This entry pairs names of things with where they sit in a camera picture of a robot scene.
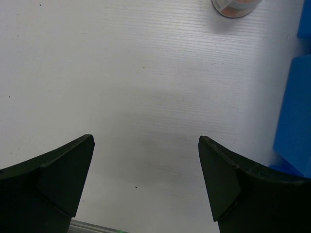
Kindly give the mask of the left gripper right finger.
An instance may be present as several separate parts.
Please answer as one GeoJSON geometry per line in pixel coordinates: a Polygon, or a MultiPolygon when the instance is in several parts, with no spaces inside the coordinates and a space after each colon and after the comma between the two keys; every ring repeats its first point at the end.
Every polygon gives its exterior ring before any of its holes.
{"type": "Polygon", "coordinates": [[[308,233],[311,181],[230,151],[207,136],[199,158],[213,220],[222,233],[308,233]]]}

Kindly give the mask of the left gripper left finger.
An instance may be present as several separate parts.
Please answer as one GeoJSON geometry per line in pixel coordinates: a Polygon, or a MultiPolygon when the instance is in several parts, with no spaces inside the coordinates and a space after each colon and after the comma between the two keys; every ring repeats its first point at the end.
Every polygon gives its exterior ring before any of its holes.
{"type": "Polygon", "coordinates": [[[95,147],[85,134],[0,171],[2,233],[66,233],[76,216],[95,147]]]}

